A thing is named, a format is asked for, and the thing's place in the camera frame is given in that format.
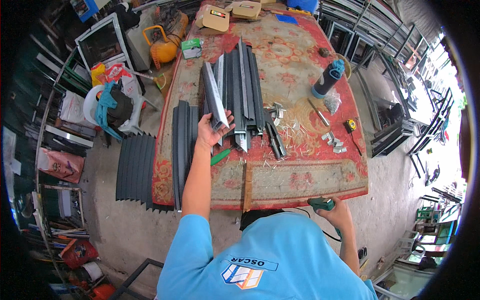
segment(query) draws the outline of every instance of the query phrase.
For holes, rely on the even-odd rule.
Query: workbench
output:
[[[213,1],[204,1],[204,4],[215,5]],[[153,203],[173,205],[173,108],[179,100],[188,101],[190,105],[202,104],[203,96],[199,95],[202,63],[214,63],[224,51],[230,52],[240,36],[252,46],[256,55],[264,106],[278,102],[287,110],[277,126],[287,155],[284,160],[278,161],[266,134],[263,142],[261,135],[252,138],[252,148],[248,153],[233,150],[228,158],[211,167],[212,208],[242,208],[246,160],[253,165],[251,209],[304,206],[309,197],[318,195],[348,199],[368,193],[365,140],[357,106],[345,75],[334,86],[342,104],[333,116],[323,101],[313,97],[311,92],[311,86],[324,68],[336,59],[333,55],[322,58],[318,49],[323,47],[331,52],[333,49],[312,16],[279,12],[293,16],[298,25],[280,23],[271,11],[264,10],[257,22],[231,18],[228,33],[222,35],[204,36],[200,28],[192,25],[186,39],[200,38],[203,41],[202,56],[185,60],[181,54],[178,55],[157,136]],[[324,126],[308,98],[330,120],[330,126]],[[352,136],[347,134],[343,125],[347,119],[354,119],[357,124]],[[300,123],[298,131],[290,128],[295,121]],[[329,131],[344,142],[346,152],[334,153],[333,146],[328,146],[327,140],[321,139]],[[223,147],[215,146],[214,154],[226,147],[229,147],[229,143],[225,140]]]

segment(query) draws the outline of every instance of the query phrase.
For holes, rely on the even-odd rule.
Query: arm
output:
[[[317,209],[319,216],[327,219],[330,224],[338,228],[342,233],[342,246],[340,247],[340,259],[357,275],[360,274],[360,263],[357,254],[357,242],[355,241],[355,228],[353,227],[352,215],[347,203],[334,197],[335,206],[331,211]]]
[[[225,112],[229,123],[233,121],[231,111]],[[198,137],[193,152],[192,166],[188,173],[187,182],[182,195],[182,213],[186,215],[200,215],[207,221],[210,216],[210,196],[212,193],[210,178],[210,148],[215,145],[220,138],[232,130],[235,124],[226,128],[225,125],[214,132],[210,126],[212,113],[204,115],[198,122]]]

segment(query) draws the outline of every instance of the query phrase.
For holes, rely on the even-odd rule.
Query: power drill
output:
[[[317,211],[317,209],[324,209],[324,210],[332,210],[335,207],[335,202],[333,202],[332,199],[330,198],[323,198],[323,197],[318,197],[318,198],[309,198],[307,200],[307,203],[310,204],[313,207],[313,211]],[[340,230],[335,228],[336,233],[342,239],[342,234],[340,233]]]

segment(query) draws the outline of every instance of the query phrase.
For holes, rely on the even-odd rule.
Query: person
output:
[[[232,123],[231,111],[226,116]],[[249,224],[240,241],[214,258],[208,223],[210,149],[235,124],[214,132],[211,117],[204,115],[198,123],[179,228],[158,279],[158,298],[377,299],[372,282],[359,278],[352,217],[347,204],[337,198],[331,211],[316,213],[340,230],[340,257],[311,219],[279,212]]]

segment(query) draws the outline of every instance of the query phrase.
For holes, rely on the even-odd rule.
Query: screwdriver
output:
[[[230,147],[229,149],[225,149],[223,150],[222,152],[220,152],[219,154],[215,155],[214,157],[212,157],[210,159],[210,165],[213,166],[215,164],[217,164],[220,160],[224,159],[225,157],[227,157],[230,152],[232,152],[232,149],[235,148],[235,147]]]

